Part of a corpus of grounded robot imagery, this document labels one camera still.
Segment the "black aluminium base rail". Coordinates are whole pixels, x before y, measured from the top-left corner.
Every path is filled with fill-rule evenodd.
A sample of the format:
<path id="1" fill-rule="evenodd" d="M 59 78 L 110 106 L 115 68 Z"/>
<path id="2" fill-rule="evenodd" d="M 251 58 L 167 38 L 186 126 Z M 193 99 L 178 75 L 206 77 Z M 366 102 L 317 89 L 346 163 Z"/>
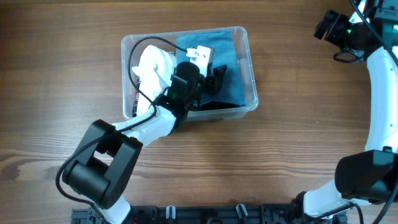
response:
<path id="1" fill-rule="evenodd" d="M 92 208 L 72 211 L 72 223 L 138 223 L 138 224 L 273 224 L 308 223 L 310 217 L 295 218 L 288 204 L 262 204 L 232 207 L 168 207 L 131 206 L 120 211 L 108 210 L 99 214 Z"/>

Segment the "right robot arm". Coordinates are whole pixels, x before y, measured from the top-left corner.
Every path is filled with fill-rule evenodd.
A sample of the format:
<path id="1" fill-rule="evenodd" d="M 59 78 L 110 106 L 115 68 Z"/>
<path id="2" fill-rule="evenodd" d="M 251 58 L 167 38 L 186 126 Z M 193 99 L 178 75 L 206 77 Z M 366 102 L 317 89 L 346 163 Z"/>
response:
<path id="1" fill-rule="evenodd" d="M 364 205 L 382 204 L 380 223 L 397 202 L 397 1 L 352 1 L 351 17 L 326 12 L 314 36 L 349 54 L 349 63 L 366 62 L 371 82 L 371 118 L 364 152 L 342 158 L 335 177 L 292 200 L 289 220 L 332 220 Z"/>

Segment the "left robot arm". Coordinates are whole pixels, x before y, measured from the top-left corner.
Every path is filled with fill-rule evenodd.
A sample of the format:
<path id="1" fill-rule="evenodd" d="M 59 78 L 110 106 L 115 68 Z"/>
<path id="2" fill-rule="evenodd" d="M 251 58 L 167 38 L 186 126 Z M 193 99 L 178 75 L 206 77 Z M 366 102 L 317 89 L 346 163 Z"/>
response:
<path id="1" fill-rule="evenodd" d="M 123 192 L 141 150 L 179 127 L 189 110 L 199 106 L 202 93 L 217 94 L 226 72 L 226 65 L 201 74 L 194 63 L 179 63 L 170 86 L 144 114 L 121 123 L 93 122 L 56 176 L 64 197 L 89 205 L 73 210 L 71 222 L 136 223 Z"/>

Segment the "blue jeans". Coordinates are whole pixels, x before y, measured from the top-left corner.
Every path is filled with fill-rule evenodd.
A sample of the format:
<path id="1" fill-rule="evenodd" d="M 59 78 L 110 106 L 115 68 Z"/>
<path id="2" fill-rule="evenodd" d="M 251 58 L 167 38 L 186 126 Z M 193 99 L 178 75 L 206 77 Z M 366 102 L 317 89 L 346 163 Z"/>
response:
<path id="1" fill-rule="evenodd" d="M 199 45 L 214 48 L 211 68 L 214 69 L 221 65 L 228 66 L 221 90 L 216 95 L 202 93 L 200 104 L 209 101 L 220 101 L 246 106 L 243 79 L 238 65 L 234 40 L 230 31 L 221 30 L 181 35 L 177 37 L 175 43 L 183 49 L 198 47 Z"/>

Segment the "clear plastic storage bin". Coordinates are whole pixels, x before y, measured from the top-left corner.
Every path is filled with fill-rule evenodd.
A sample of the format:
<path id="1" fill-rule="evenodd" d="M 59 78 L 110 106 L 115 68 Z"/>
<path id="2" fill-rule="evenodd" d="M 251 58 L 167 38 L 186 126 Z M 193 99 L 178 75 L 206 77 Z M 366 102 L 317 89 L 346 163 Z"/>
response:
<path id="1" fill-rule="evenodd" d="M 236 55 L 243 81 L 244 99 L 246 105 L 238 108 L 227 108 L 222 110 L 191 111 L 187 121 L 206 121 L 212 119 L 238 119 L 257 108 L 258 96 L 254 70 L 252 67 L 251 52 L 249 48 L 248 33 L 241 26 L 219 27 L 214 29 L 186 30 L 178 32 L 155 33 L 157 37 L 164 38 L 170 42 L 175 42 L 177 37 L 189 34 L 202 34 L 207 32 L 229 31 L 234 41 Z M 123 116 L 125 119 L 132 118 L 132 111 L 135 101 L 136 90 L 132 86 L 128 77 L 128 56 L 134 44 L 149 34 L 127 35 L 121 41 L 121 65 L 122 65 L 122 92 L 123 92 Z"/>

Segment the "black garment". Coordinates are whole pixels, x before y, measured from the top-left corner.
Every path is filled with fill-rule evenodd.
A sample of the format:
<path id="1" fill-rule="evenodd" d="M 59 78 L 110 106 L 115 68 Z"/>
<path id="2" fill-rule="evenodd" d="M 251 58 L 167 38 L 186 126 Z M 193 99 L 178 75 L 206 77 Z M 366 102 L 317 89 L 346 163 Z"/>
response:
<path id="1" fill-rule="evenodd" d="M 207 111 L 207 110 L 223 110 L 223 109 L 230 109 L 230 108 L 240 108 L 244 105 L 236 105 L 233 103 L 226 103 L 220 101 L 209 101 L 207 103 L 198 104 L 196 101 L 191 107 L 189 107 L 190 111 Z"/>

